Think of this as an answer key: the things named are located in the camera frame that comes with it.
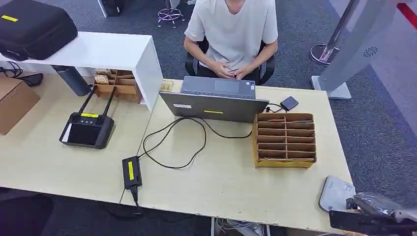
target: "red stripe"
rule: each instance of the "red stripe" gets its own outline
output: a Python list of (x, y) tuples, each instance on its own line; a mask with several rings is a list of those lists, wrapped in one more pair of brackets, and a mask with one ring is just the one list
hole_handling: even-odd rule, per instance
[(407, 18), (407, 20), (417, 29), (417, 16), (413, 10), (405, 3), (399, 3), (397, 9), (400, 10), (405, 18)]

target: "laptop keyboard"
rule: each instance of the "laptop keyboard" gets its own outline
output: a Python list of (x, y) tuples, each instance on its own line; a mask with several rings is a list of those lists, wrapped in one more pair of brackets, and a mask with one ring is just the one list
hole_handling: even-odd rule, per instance
[(208, 95), (208, 96), (217, 96), (217, 97), (233, 97), (233, 98), (245, 98), (245, 99), (254, 99), (249, 95), (239, 95), (239, 94), (224, 94), (224, 93), (215, 93), (215, 92), (197, 92), (197, 91), (182, 91), (187, 94), (194, 95)]

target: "wooden desk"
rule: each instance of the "wooden desk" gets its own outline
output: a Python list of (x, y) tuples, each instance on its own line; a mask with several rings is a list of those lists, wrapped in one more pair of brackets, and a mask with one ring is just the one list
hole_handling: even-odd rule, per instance
[[(108, 115), (115, 129), (107, 147), (70, 147), (59, 137), (86, 96), (76, 96), (58, 75), (45, 75), (34, 91), (41, 100), (0, 135), (0, 186), (118, 203), (124, 189), (121, 160), (138, 151), (151, 111), (114, 98)], [(85, 112), (101, 114), (106, 104), (93, 96)]]
[[(175, 80), (173, 91), (182, 81)], [(183, 170), (163, 168), (148, 157), (141, 161), (143, 186), (139, 205), (211, 217), (262, 222), (310, 231), (341, 233), (330, 227), (328, 214), (318, 206), (325, 178), (334, 175), (352, 182), (325, 92), (256, 87), (258, 99), (279, 103), (293, 96), (292, 112), (312, 113), (316, 125), (317, 163), (309, 169), (255, 169), (251, 138), (228, 140), (209, 129), (207, 145), (193, 165)], [(175, 120), (161, 97), (157, 99), (146, 134)], [(208, 121), (223, 135), (243, 136), (251, 124)], [(162, 135), (149, 138), (153, 147)], [(190, 120), (176, 125), (152, 156), (166, 165), (186, 164), (203, 144), (201, 127)], [(134, 206), (127, 191), (122, 204)]]

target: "man's hand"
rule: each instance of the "man's hand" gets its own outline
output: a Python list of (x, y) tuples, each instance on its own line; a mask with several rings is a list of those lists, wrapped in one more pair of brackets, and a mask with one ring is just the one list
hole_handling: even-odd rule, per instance
[(237, 80), (241, 80), (245, 78), (246, 75), (250, 74), (254, 69), (252, 69), (251, 66), (244, 66), (239, 68), (237, 71), (235, 71), (235, 76)]
[(227, 72), (225, 68), (230, 69), (229, 65), (224, 62), (214, 62), (210, 66), (210, 69), (214, 71), (214, 73), (216, 73), (218, 77), (225, 78), (225, 79), (234, 79), (235, 76), (232, 73)]

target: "black carrying case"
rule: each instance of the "black carrying case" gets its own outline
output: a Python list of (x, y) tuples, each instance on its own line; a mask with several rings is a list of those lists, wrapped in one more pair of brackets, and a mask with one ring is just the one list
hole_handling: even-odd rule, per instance
[(77, 35), (62, 8), (33, 0), (0, 7), (0, 53), (12, 60), (47, 59)]

